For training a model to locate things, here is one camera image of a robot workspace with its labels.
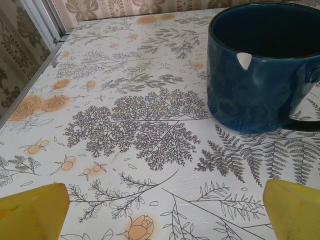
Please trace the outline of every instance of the yellow object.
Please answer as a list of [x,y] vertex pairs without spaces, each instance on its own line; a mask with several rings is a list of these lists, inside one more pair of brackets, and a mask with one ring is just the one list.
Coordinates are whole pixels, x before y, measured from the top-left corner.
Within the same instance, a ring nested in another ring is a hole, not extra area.
[[320,240],[320,190],[272,179],[263,203],[277,240]]
[[69,202],[62,183],[0,198],[0,240],[57,240]]

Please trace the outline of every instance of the mug rim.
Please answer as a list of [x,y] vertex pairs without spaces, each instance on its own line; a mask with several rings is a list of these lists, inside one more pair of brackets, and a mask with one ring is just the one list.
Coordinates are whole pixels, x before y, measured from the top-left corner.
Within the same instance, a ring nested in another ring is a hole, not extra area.
[[[237,6],[232,6],[232,7],[229,7],[225,10],[222,10],[221,12],[219,12],[217,15],[215,15],[213,17],[213,19],[211,20],[210,24],[209,24],[209,34],[211,36],[211,38],[213,38],[218,44],[220,44],[222,47],[232,51],[232,52],[235,52],[235,53],[241,53],[241,51],[235,49],[235,48],[232,48],[226,44],[224,44],[222,41],[220,41],[217,36],[214,34],[213,32],[213,24],[215,22],[215,20],[221,16],[222,14],[228,12],[228,11],[231,11],[233,9],[236,9],[236,8],[243,8],[243,7],[246,7],[246,6],[249,6],[249,5],[262,5],[262,4],[273,4],[273,5],[291,5],[291,6],[296,6],[296,7],[299,7],[299,8],[305,8],[305,9],[308,9],[308,10],[312,10],[312,11],[315,11],[317,12],[318,14],[320,14],[320,10],[319,9],[316,9],[314,7],[310,7],[310,6],[306,6],[306,5],[301,5],[301,4],[297,4],[297,3],[291,3],[291,2],[277,2],[277,1],[265,1],[265,2],[250,2],[250,3],[245,3],[245,4],[241,4],[241,5],[237,5]],[[303,56],[299,56],[299,57],[267,57],[267,56],[262,56],[262,55],[254,55],[254,54],[251,54],[251,56],[253,58],[260,58],[260,59],[274,59],[274,60],[294,60],[294,59],[307,59],[307,58],[311,58],[311,57],[316,57],[316,56],[320,56],[320,52],[318,53],[315,53],[315,54],[310,54],[310,55],[303,55]]]

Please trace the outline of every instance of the tablecloth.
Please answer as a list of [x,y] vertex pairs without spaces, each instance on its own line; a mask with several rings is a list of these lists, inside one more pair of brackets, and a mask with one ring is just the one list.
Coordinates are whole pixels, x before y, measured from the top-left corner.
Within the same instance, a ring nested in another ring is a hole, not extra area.
[[[320,133],[240,134],[212,117],[219,11],[81,23],[0,129],[0,197],[64,183],[61,240],[275,240],[265,183],[319,189]],[[292,118],[320,119],[319,87]]]

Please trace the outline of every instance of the table edge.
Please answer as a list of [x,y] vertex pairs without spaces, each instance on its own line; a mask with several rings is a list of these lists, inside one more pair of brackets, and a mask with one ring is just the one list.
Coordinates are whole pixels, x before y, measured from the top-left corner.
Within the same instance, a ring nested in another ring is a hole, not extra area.
[[59,51],[61,46],[63,45],[63,42],[59,42],[53,51],[50,53],[50,55],[46,58],[46,60],[43,62],[43,64],[40,66],[40,68],[36,71],[36,73],[33,75],[33,77],[30,79],[30,81],[27,83],[27,85],[24,87],[22,92],[18,95],[18,97],[14,100],[12,105],[9,107],[9,109],[5,112],[5,114],[0,118],[0,129],[4,126],[4,124],[7,122],[8,118],[11,116],[11,114],[15,111],[19,103],[24,99],[24,97],[27,95],[31,87],[34,85],[34,83],[37,81],[37,79],[40,77],[40,75],[43,73],[45,68],[48,66],[48,64],[51,62],[52,58],[56,55],[56,53]]

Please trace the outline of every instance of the blue mug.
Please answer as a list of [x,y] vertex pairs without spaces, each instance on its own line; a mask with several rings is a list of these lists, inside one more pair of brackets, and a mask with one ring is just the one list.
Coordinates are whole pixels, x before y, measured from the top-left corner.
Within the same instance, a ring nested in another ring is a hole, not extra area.
[[320,131],[290,119],[320,81],[320,11],[293,3],[249,3],[209,25],[207,96],[213,116],[249,134]]

